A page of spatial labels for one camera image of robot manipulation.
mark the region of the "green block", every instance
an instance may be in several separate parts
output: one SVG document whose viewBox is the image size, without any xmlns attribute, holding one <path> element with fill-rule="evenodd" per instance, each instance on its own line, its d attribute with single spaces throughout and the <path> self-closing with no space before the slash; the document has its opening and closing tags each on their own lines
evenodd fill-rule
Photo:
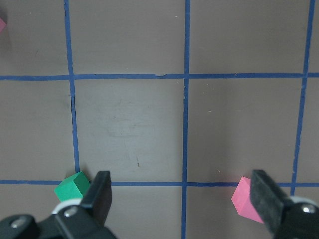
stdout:
<svg viewBox="0 0 319 239">
<path fill-rule="evenodd" d="M 83 172 L 78 172 L 64 179 L 55 189 L 54 192 L 61 202 L 83 198 L 89 189 L 90 183 Z"/>
</svg>

